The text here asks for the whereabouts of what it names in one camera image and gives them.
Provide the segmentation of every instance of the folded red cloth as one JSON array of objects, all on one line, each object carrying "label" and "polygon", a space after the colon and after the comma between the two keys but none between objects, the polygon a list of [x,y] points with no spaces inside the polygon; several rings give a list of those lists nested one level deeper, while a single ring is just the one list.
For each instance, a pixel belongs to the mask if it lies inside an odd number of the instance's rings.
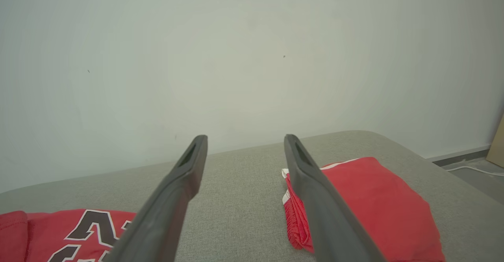
[{"label": "folded red cloth", "polygon": [[[429,204],[376,158],[358,158],[321,168],[389,261],[445,261]],[[283,197],[287,236],[294,248],[313,253],[301,199],[287,181]]]},{"label": "folded red cloth", "polygon": [[0,215],[0,261],[102,262],[135,217],[132,212],[65,210]]}]

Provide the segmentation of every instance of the folded clothing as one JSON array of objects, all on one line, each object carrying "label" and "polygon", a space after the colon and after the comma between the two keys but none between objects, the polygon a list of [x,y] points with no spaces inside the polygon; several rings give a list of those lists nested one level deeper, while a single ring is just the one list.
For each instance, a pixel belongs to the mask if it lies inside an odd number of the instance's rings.
[{"label": "folded clothing", "polygon": [[102,262],[135,213],[65,210],[0,215],[0,261]]},{"label": "folded clothing", "polygon": [[[445,261],[429,204],[376,158],[357,158],[321,167],[389,261]],[[288,169],[283,196],[287,236],[294,248],[313,253],[308,220]]]}]

